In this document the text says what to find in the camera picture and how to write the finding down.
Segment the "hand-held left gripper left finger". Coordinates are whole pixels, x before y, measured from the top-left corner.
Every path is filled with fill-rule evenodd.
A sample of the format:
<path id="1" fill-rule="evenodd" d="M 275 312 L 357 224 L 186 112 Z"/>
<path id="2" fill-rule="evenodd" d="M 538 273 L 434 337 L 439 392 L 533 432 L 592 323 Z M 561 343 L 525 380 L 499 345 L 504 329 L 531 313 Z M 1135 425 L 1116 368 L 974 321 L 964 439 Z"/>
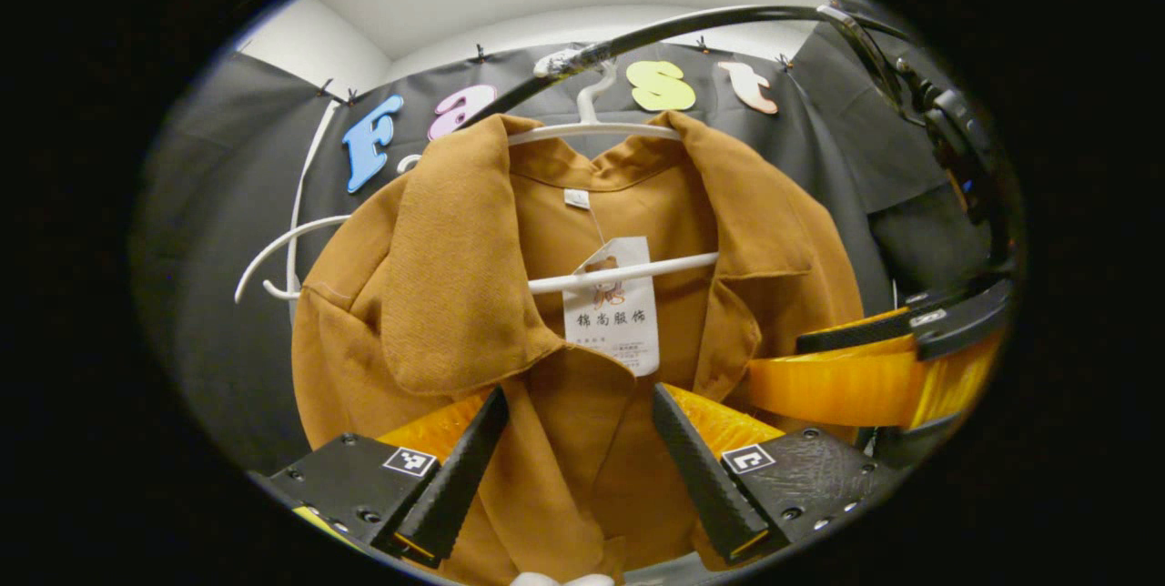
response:
<path id="1" fill-rule="evenodd" d="M 250 481 L 358 552 L 439 569 L 508 421 L 496 387 L 380 439 L 343 433 L 274 474 L 250 471 Z"/>

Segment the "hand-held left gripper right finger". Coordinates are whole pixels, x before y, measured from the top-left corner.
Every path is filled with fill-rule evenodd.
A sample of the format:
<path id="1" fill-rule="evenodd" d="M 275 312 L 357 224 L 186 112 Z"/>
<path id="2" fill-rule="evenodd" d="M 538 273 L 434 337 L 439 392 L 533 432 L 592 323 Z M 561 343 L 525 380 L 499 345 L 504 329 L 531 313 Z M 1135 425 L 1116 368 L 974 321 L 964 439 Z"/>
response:
<path id="1" fill-rule="evenodd" d="M 654 386 L 652 417 L 727 564 L 806 543 L 897 486 L 897 469 L 822 429 L 785 435 L 675 386 Z"/>

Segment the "white paper clothing tag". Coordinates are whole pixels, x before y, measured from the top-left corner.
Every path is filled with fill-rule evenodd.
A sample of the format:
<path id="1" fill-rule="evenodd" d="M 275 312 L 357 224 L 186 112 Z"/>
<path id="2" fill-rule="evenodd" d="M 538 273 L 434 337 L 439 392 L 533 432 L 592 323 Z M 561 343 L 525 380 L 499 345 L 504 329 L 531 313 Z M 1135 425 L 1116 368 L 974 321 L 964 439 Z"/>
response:
<path id="1" fill-rule="evenodd" d="M 661 366 L 654 278 L 623 278 L 562 292 L 564 337 L 623 363 L 636 376 Z"/>

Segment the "brown collared shirt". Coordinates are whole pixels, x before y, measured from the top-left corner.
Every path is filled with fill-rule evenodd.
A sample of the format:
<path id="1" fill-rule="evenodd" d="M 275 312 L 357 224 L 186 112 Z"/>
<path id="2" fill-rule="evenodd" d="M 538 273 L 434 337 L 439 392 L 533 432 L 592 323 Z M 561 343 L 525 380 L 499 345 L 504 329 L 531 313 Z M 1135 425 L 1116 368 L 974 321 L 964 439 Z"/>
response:
<path id="1" fill-rule="evenodd" d="M 751 147 L 694 118 L 596 158 L 488 117 L 438 137 L 354 210 L 297 301 L 294 391 L 309 445 L 379 437 L 503 388 L 509 421 L 442 577 L 511 586 L 621 579 L 700 552 L 696 508 L 654 428 L 654 384 L 746 405 L 751 359 L 863 315 L 856 271 L 821 204 Z M 636 376 L 564 337 L 560 278 L 716 253 L 654 276 L 661 366 Z"/>

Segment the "white shirt hanger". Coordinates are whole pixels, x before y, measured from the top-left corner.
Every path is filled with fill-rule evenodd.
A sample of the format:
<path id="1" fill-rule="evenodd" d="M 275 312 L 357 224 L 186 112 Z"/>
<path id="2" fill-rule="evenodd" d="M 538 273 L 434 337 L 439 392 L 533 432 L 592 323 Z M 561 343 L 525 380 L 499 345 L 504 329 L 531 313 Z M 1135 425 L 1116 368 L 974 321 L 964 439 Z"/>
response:
<path id="1" fill-rule="evenodd" d="M 603 123 L 599 120 L 595 110 L 595 98 L 615 84 L 617 69 L 614 61 L 603 61 L 596 68 L 601 73 L 599 83 L 582 89 L 577 96 L 577 108 L 579 121 L 558 126 L 542 126 L 528 133 L 520 133 L 508 137 L 509 147 L 518 147 L 541 141 L 550 141 L 555 137 L 576 136 L 641 136 L 661 137 L 666 141 L 682 141 L 678 130 L 662 128 L 648 123 Z M 567 275 L 560 278 L 534 278 L 528 283 L 530 292 L 564 292 L 582 290 L 600 284 L 615 282 L 627 282 L 629 278 L 654 278 L 671 271 L 684 271 L 712 266 L 716 262 L 716 253 L 704 253 L 694 256 L 673 257 L 665 261 L 652 261 L 642 264 L 631 264 L 612 269 L 600 269 L 598 271 L 582 271 L 580 275 Z"/>

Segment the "empty white clothes hanger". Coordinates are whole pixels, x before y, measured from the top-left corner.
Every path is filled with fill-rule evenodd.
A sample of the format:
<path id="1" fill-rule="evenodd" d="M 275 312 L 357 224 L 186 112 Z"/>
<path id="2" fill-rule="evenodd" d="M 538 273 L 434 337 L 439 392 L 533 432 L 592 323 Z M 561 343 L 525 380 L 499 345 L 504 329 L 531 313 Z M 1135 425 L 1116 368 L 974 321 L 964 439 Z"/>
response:
<path id="1" fill-rule="evenodd" d="M 250 278 L 253 278 L 255 271 L 257 271 L 257 268 L 261 267 L 267 261 L 268 257 L 273 256 L 276 253 L 276 250 L 290 246 L 294 241 L 297 240 L 297 238 L 303 236 L 308 233 L 317 232 L 317 230 L 325 230 L 329 227 L 341 226 L 347 220 L 350 220 L 350 217 L 352 216 L 345 214 L 345 216 L 318 218 L 318 220 L 291 227 L 291 230 L 288 230 L 288 232 L 274 238 L 274 240 L 267 243 L 261 250 L 257 250 L 257 255 L 252 257 L 250 262 L 245 267 L 240 278 L 238 278 L 236 290 L 234 290 L 233 292 L 234 303 L 236 304 L 240 303 L 243 292 L 246 291 L 246 288 L 248 287 Z M 266 282 L 263 282 L 263 290 L 268 292 L 268 295 L 270 295 L 273 298 L 278 301 L 297 301 L 299 299 L 299 292 L 301 292 L 299 288 L 297 287 L 288 288 L 288 290 L 280 290 L 280 288 L 273 285 L 269 282 L 269 280 L 266 280 Z"/>

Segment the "black metal clothes rack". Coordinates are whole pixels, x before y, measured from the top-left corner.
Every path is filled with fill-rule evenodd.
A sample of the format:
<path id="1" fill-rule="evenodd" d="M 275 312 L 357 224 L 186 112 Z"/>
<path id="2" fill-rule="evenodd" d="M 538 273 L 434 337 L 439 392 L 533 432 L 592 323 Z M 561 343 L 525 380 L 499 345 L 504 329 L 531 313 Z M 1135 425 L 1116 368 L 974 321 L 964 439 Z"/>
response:
<path id="1" fill-rule="evenodd" d="M 895 38 L 908 40 L 904 31 L 874 21 L 874 19 L 853 16 L 831 5 L 820 5 L 816 8 L 795 5 L 736 5 L 662 19 L 654 24 L 624 31 L 623 35 L 617 35 L 615 38 L 600 40 L 600 42 L 582 48 L 566 48 L 566 50 L 548 55 L 541 61 L 536 61 L 532 77 L 495 98 L 475 115 L 466 118 L 458 126 L 458 129 L 469 128 L 486 117 L 504 114 L 514 106 L 525 103 L 529 98 L 541 94 L 545 89 L 550 89 L 571 76 L 598 68 L 603 61 L 613 61 L 620 55 L 661 42 L 664 38 L 678 37 L 690 34 L 690 31 L 716 29 L 716 27 L 728 24 L 784 21 L 812 21 L 831 24 L 842 38 L 847 40 L 848 45 L 857 55 L 857 59 L 861 61 L 887 104 L 908 120 L 908 114 L 902 107 L 902 89 L 897 71 L 891 61 L 887 61 L 885 54 L 881 51 L 880 45 L 868 33 L 869 29 L 873 29 Z"/>

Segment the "black backdrop cloth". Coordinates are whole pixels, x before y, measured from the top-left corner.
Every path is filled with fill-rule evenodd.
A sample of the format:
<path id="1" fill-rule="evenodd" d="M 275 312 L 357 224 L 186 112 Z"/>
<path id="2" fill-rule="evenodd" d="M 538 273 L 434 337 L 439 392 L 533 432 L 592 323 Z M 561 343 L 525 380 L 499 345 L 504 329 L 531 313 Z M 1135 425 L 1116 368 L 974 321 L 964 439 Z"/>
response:
<path id="1" fill-rule="evenodd" d="M 483 59 L 431 61 L 354 104 L 250 54 L 209 69 L 150 151 L 130 283 L 167 370 L 230 458 L 278 469 L 308 452 L 290 375 L 294 308 L 262 282 L 304 278 L 329 230 L 264 259 L 234 303 L 250 259 L 295 226 L 352 212 L 488 87 L 503 94 L 543 56 L 619 34 L 507 35 Z M 704 38 L 707 54 L 687 35 L 619 56 L 600 117 L 645 120 L 624 76 L 636 61 L 682 69 L 696 93 L 692 117 L 740 137 L 829 210 L 868 313 L 986 264 L 988 226 L 969 221 L 927 133 L 895 113 L 841 31 L 777 22 Z"/>

